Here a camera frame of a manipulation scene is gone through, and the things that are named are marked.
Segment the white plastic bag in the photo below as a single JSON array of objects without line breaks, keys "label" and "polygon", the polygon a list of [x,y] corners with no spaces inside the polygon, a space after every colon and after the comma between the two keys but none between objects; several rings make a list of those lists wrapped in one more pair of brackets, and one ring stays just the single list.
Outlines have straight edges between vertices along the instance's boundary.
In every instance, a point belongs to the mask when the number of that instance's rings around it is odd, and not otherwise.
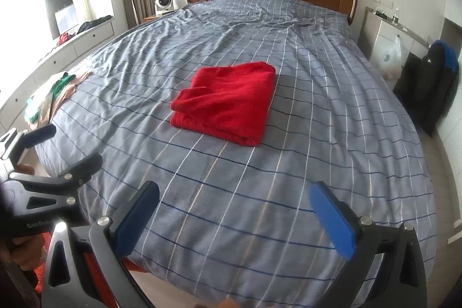
[{"label": "white plastic bag", "polygon": [[385,80],[398,80],[401,76],[401,40],[396,35],[393,46],[380,57],[378,69]]}]

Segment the wooden floor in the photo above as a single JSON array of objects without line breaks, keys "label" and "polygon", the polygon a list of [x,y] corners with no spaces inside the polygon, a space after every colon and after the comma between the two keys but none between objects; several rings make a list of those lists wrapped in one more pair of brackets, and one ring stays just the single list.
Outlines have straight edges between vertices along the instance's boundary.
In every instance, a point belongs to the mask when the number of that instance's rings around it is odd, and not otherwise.
[{"label": "wooden floor", "polygon": [[456,220],[451,195],[454,178],[449,161],[443,151],[439,136],[429,137],[419,132],[425,161],[435,192],[437,208],[438,244],[435,266],[427,284],[428,308],[437,308],[452,289],[462,273],[462,239],[448,245],[448,238],[455,233]]},{"label": "wooden floor", "polygon": [[[453,223],[458,218],[454,215],[455,210],[451,200],[454,178],[451,178],[452,174],[449,170],[447,156],[444,151],[441,152],[441,141],[437,135],[431,138],[424,133],[419,133],[419,136],[433,184],[437,207],[437,254],[435,266],[428,280],[427,293],[428,308],[438,308],[462,273],[462,239],[447,244],[447,239],[456,232]],[[27,153],[24,162],[35,166],[37,175],[47,176],[38,161],[35,150],[30,150]],[[153,275],[135,274],[134,277],[142,290],[158,308],[193,308],[194,303],[202,303],[197,298],[179,291],[173,286],[165,286],[165,282]]]}]

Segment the bed cover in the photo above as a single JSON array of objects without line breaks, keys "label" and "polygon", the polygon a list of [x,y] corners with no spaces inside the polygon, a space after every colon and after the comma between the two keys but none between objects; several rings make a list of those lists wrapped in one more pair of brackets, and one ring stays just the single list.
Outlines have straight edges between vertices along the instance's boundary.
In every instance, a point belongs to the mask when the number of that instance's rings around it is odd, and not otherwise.
[{"label": "bed cover", "polygon": [[[300,0],[210,0],[142,24],[80,64],[93,74],[56,114],[39,159],[54,175],[103,155],[79,192],[90,221],[156,181],[162,202],[130,259],[208,301],[315,304],[345,262],[309,204],[318,180],[357,215],[412,222],[428,278],[436,213],[419,138],[346,20]],[[169,124],[199,67],[256,61],[277,74],[260,146]]]}]

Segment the plaid bedsheet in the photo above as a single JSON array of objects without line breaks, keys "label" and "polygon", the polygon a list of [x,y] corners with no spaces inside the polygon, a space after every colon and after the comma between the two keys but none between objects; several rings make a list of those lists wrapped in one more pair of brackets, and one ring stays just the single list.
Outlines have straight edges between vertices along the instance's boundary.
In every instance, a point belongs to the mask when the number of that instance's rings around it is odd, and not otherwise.
[{"label": "plaid bedsheet", "polygon": [[[263,142],[243,147],[170,126],[199,67],[265,61],[276,89]],[[154,180],[162,202],[131,260],[206,300],[311,307],[345,262],[312,212],[323,180],[358,215],[417,230],[427,276],[436,214],[419,138],[348,37],[346,17],[300,0],[211,0],[119,36],[38,146],[51,175],[93,152],[79,198],[90,221]],[[366,298],[377,262],[357,297]]]}]

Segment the bottle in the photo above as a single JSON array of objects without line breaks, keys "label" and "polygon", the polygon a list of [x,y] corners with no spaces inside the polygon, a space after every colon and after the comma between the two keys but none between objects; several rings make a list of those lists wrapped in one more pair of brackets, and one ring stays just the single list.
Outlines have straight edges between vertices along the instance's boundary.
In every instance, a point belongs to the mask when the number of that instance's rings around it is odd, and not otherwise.
[{"label": "bottle", "polygon": [[396,9],[393,15],[393,19],[391,19],[391,21],[395,24],[398,24],[399,18],[400,18],[400,9]]}]

